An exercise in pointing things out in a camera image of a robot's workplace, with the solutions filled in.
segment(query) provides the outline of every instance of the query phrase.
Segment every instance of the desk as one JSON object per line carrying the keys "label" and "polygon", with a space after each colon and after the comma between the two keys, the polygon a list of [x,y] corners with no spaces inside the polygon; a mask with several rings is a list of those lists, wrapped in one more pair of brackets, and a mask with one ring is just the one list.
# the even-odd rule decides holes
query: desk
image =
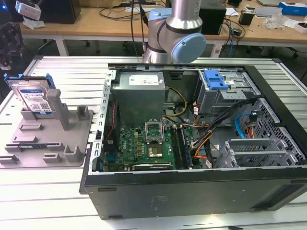
{"label": "desk", "polygon": [[[130,12],[112,12],[109,16],[120,17],[130,14]],[[45,28],[31,30],[21,24],[21,30],[23,38],[54,39],[61,56],[69,55],[65,40],[132,41],[130,21],[119,22],[104,18],[100,16],[98,8],[82,8],[81,15],[72,25],[46,23]],[[133,33],[135,41],[142,41],[140,20],[133,21]],[[147,41],[148,28],[146,25],[144,25],[144,36]],[[227,38],[226,33],[225,35],[206,35],[208,44],[219,46],[224,44]]]}
{"label": "desk", "polygon": [[[96,114],[88,142],[95,138],[97,112],[102,95],[107,63],[142,63],[140,57],[44,57],[27,75],[50,73],[61,90],[61,100],[69,109],[88,105]],[[254,65],[281,100],[304,122],[307,89],[280,63],[271,59],[199,58],[195,63]],[[22,105],[12,93],[0,105],[0,153],[17,128]],[[305,230],[307,194],[278,211],[230,213],[165,218],[139,218],[102,221],[88,195],[80,195],[83,167],[63,169],[0,170],[0,226],[5,230],[54,230],[69,226],[72,230],[188,230],[229,229],[238,226],[249,230]]]}
{"label": "desk", "polygon": [[[261,6],[260,4],[249,1],[243,0],[239,7],[236,9],[237,11],[243,10],[246,6]],[[301,16],[291,16],[286,15],[290,19],[294,19],[297,21],[303,21],[304,17]],[[238,23],[239,16],[227,16],[230,20]],[[284,46],[284,47],[307,47],[307,34],[302,34],[296,31],[293,28],[284,27],[284,29],[272,29],[267,30],[264,28],[263,22],[264,18],[257,18],[254,17],[253,21],[251,22],[250,26],[243,25],[246,34],[240,40],[239,45],[243,46]],[[232,24],[232,27],[240,28],[239,26]],[[226,25],[223,25],[222,28],[223,34],[229,34],[228,28]]]}
{"label": "desk", "polygon": [[[258,3],[243,0],[237,9],[242,10],[245,5],[260,6]],[[120,17],[129,15],[129,12],[112,12],[110,16]],[[290,18],[303,20],[304,17]],[[239,17],[230,17],[237,22]],[[307,35],[301,34],[292,28],[284,30],[267,30],[262,25],[263,18],[254,17],[251,26],[244,26],[246,35],[239,45],[244,46],[291,46],[307,47]],[[47,23],[45,28],[31,30],[21,24],[23,38],[54,39],[61,56],[68,56],[65,40],[94,40],[94,41],[132,41],[130,22],[118,22],[99,15],[98,8],[82,8],[81,15],[73,25]],[[141,21],[133,21],[135,41],[142,41]],[[223,26],[220,35],[206,35],[207,43],[214,44],[211,57],[218,57],[222,45],[228,39],[228,29]],[[144,27],[144,36],[147,41],[148,30]]]}

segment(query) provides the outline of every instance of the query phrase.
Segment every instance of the green motherboard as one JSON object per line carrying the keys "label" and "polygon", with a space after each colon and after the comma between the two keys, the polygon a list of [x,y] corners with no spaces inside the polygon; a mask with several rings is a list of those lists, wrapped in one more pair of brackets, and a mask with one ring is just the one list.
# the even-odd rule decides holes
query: green motherboard
{"label": "green motherboard", "polygon": [[[145,127],[122,127],[120,129],[119,152],[115,163],[119,164],[172,164],[176,168],[176,161],[172,143],[172,130],[164,128],[164,141],[162,144],[146,142]],[[186,143],[194,141],[192,130],[184,130]],[[149,129],[147,136],[156,137],[160,130]]]}

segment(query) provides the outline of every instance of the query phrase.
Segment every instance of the table leg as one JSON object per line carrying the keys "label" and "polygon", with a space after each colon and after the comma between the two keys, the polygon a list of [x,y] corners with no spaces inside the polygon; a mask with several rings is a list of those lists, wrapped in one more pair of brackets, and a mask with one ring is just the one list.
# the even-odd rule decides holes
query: table leg
{"label": "table leg", "polygon": [[100,44],[99,41],[95,41],[95,49],[96,49],[96,53],[100,52]]}
{"label": "table leg", "polygon": [[223,45],[224,45],[224,41],[216,41],[214,43],[210,57],[211,58],[218,58],[220,53],[221,53]]}
{"label": "table leg", "polygon": [[262,47],[262,51],[261,51],[261,56],[268,56],[270,55],[270,50],[272,49],[272,47],[270,46],[263,46]]}
{"label": "table leg", "polygon": [[65,40],[63,40],[62,38],[56,38],[55,40],[60,56],[69,56]]}

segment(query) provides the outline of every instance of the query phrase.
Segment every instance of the ram slot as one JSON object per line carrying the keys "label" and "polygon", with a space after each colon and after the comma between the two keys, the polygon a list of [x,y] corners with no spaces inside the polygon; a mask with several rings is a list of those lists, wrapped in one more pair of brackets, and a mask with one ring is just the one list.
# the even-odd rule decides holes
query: ram slot
{"label": "ram slot", "polygon": [[171,139],[172,139],[172,147],[176,163],[176,169],[187,169],[188,164],[184,153],[184,145],[181,138],[180,128],[175,129],[171,127]]}
{"label": "ram slot", "polygon": [[185,138],[185,133],[184,133],[184,129],[181,129],[181,139],[182,139],[182,143],[183,143],[183,151],[187,160],[187,167],[190,167],[192,164],[192,159],[191,159],[191,154],[189,152],[189,147],[188,144],[186,142],[186,138]]}

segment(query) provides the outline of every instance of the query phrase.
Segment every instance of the blue cable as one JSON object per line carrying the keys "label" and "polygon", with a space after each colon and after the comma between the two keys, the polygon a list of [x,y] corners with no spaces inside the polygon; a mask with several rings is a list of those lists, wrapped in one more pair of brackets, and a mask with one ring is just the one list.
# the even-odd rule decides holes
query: blue cable
{"label": "blue cable", "polygon": [[234,39],[234,30],[233,30],[233,28],[231,28],[231,35],[232,35],[232,37],[231,37],[231,42],[230,42],[230,44],[231,44],[231,46],[230,46],[230,52],[229,52],[229,57],[231,57],[231,55],[232,55],[232,47],[233,47],[233,39]]}
{"label": "blue cable", "polygon": [[249,116],[250,114],[239,114],[236,119],[235,119],[235,126],[236,130],[238,131],[238,134],[240,135],[241,138],[245,138],[244,134],[242,133],[240,126],[239,126],[239,118],[242,116]]}

